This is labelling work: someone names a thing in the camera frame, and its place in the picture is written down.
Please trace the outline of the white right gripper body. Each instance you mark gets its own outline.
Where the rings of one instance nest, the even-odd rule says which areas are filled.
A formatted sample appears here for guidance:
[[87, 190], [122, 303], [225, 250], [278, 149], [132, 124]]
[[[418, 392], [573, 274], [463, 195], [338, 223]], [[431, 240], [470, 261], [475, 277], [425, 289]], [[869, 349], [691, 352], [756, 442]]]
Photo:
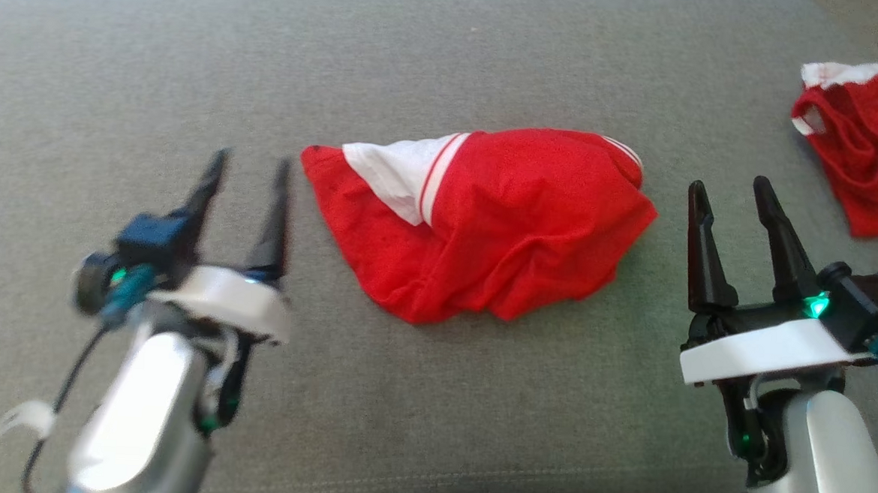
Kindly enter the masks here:
[[783, 412], [796, 391], [761, 392], [792, 379], [801, 393], [843, 394], [846, 367], [873, 365], [870, 352], [844, 350], [818, 317], [822, 300], [739, 306], [735, 299], [688, 298], [693, 312], [680, 348], [684, 383], [717, 387], [725, 413], [727, 450], [747, 465], [752, 488], [787, 476], [790, 430]]

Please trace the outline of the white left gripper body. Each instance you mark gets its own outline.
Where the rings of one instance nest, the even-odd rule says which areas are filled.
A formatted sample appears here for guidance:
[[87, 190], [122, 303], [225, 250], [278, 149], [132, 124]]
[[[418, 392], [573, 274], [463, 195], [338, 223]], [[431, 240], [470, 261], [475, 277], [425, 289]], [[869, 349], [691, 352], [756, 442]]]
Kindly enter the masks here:
[[220, 338], [220, 352], [207, 356], [196, 409], [204, 432], [226, 427], [241, 404], [252, 348], [263, 342], [283, 346], [290, 340], [292, 317], [286, 296], [259, 272], [245, 276], [223, 266], [202, 265], [175, 290], [151, 290], [147, 297], [178, 309], [193, 341]]

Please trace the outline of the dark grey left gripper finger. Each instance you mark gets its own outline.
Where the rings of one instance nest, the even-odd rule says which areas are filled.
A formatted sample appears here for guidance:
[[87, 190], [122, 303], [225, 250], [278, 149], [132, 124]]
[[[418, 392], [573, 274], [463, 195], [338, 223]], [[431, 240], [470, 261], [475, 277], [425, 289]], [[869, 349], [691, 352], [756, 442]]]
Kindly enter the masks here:
[[285, 158], [278, 165], [268, 217], [246, 263], [249, 278], [280, 280], [286, 275], [291, 164]]
[[224, 176], [227, 164], [230, 162], [231, 149], [224, 147], [217, 150], [206, 164], [203, 175], [193, 185], [184, 204], [179, 207], [179, 215], [186, 218], [195, 218], [198, 221], [205, 219], [209, 207], [214, 201], [215, 195], [221, 189], [221, 180]]

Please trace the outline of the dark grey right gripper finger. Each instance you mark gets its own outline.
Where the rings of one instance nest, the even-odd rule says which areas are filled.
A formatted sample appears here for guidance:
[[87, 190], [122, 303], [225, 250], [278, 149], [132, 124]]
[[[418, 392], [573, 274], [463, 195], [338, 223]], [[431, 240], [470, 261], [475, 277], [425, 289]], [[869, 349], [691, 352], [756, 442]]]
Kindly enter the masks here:
[[738, 292], [726, 281], [714, 240], [714, 213], [703, 182], [687, 191], [687, 307], [695, 313], [738, 306]]
[[774, 302], [790, 303], [817, 297], [819, 287], [816, 271], [798, 238], [790, 219], [769, 178], [758, 176], [753, 180], [753, 194], [760, 224], [767, 231], [774, 287]]

